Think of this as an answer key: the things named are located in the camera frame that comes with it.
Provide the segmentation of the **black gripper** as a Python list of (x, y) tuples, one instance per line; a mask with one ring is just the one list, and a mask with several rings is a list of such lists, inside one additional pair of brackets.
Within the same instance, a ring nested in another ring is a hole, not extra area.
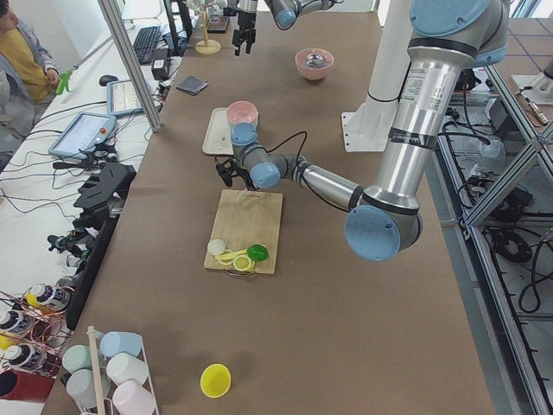
[(250, 177), (250, 174), (249, 173), (245, 173), (242, 175), (242, 179), (245, 183), (245, 187), (247, 190), (250, 190), (250, 191), (257, 191), (259, 190), (259, 187), (258, 185), (256, 185), (254, 183), (254, 181), (251, 179)]
[(250, 54), (252, 44), (256, 40), (256, 13), (239, 11), (238, 28), (234, 30), (232, 43), (234, 45), (234, 55), (240, 56), (241, 44), (246, 42), (245, 53)]

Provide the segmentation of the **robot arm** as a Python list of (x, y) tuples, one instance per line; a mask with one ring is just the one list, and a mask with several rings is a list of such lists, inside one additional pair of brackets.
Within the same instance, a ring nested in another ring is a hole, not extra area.
[[(332, 0), (265, 1), (276, 26), (280, 30), (290, 29), (301, 15), (320, 10), (329, 10), (339, 3), (340, 1)], [(238, 27), (232, 35), (232, 45), (234, 46), (234, 54), (236, 56), (240, 56), (243, 44), (245, 44), (245, 52), (249, 54), (252, 45), (256, 42), (257, 4), (258, 1), (254, 0), (237, 1), (235, 10), (238, 12)]]
[(457, 80), (463, 70), (504, 57), (509, 8), (506, 1), (391, 3), (366, 102), (352, 117), (363, 132), (387, 135), (372, 185), (301, 155), (273, 155), (247, 123), (231, 130), (234, 162), (256, 188), (288, 178), (346, 211), (346, 242), (361, 258), (393, 258), (422, 232), (416, 192)]

